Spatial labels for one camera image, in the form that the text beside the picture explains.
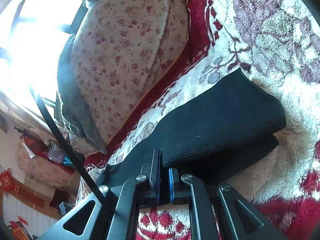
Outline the black pants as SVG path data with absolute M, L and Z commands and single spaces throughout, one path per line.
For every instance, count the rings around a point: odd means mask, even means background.
M 164 168 L 217 183 L 273 151 L 278 146 L 274 134 L 285 126 L 279 100 L 238 69 L 170 111 L 121 163 L 107 165 L 97 184 L 121 185 L 152 161 L 154 150 L 161 151 Z

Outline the grey knit sweater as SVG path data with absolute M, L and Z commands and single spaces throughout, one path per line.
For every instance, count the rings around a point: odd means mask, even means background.
M 69 36 L 58 61 L 57 86 L 61 103 L 61 115 L 65 127 L 74 137 L 83 139 L 94 150 L 106 155 L 105 143 L 76 84 L 71 67 L 71 51 L 75 34 Z

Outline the floral beige quilt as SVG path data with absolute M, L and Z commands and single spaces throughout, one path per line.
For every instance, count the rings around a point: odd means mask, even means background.
M 97 0 L 71 52 L 71 68 L 106 144 L 177 59 L 188 36 L 186 0 Z

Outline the red white floral blanket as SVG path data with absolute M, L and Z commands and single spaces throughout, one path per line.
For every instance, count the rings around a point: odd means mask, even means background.
M 302 0 L 189 0 L 192 29 L 203 31 L 197 57 L 171 65 L 161 96 L 150 93 L 110 141 L 111 157 L 89 156 L 94 179 L 122 164 L 174 109 L 240 70 L 284 108 L 286 127 L 266 157 L 228 178 L 289 239 L 319 226 L 319 25 Z

